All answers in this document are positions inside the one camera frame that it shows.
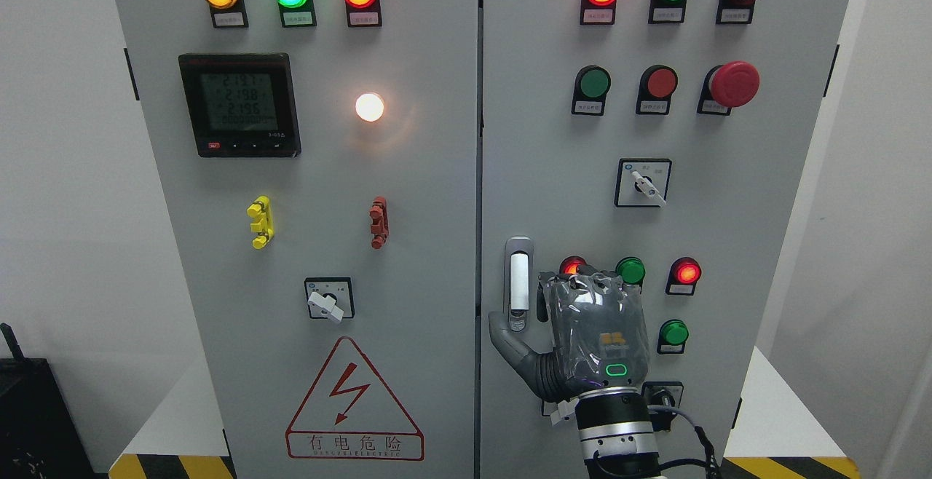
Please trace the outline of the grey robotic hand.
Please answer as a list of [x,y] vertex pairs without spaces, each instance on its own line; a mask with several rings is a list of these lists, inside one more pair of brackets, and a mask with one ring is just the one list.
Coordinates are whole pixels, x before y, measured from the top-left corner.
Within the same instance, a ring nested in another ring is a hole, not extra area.
[[613,272],[543,272],[538,301],[555,347],[538,353],[489,313],[491,342],[529,389],[547,403],[604,387],[637,387],[649,372],[648,330],[639,291]]

